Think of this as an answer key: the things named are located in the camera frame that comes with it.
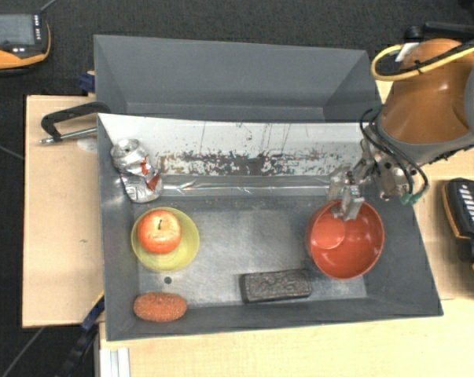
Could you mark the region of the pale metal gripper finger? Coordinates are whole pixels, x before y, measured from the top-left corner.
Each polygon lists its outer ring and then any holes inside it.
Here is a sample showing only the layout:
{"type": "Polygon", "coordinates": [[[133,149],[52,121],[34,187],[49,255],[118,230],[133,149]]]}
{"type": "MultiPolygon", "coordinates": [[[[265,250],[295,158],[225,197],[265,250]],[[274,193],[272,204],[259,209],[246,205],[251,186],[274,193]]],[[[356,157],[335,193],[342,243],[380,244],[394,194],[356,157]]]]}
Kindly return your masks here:
{"type": "Polygon", "coordinates": [[[340,204],[341,218],[344,221],[356,220],[364,203],[365,199],[362,197],[358,185],[344,187],[340,204]]]}
{"type": "Polygon", "coordinates": [[[350,167],[339,167],[329,176],[327,200],[341,199],[350,202],[354,199],[354,176],[350,167]]]}

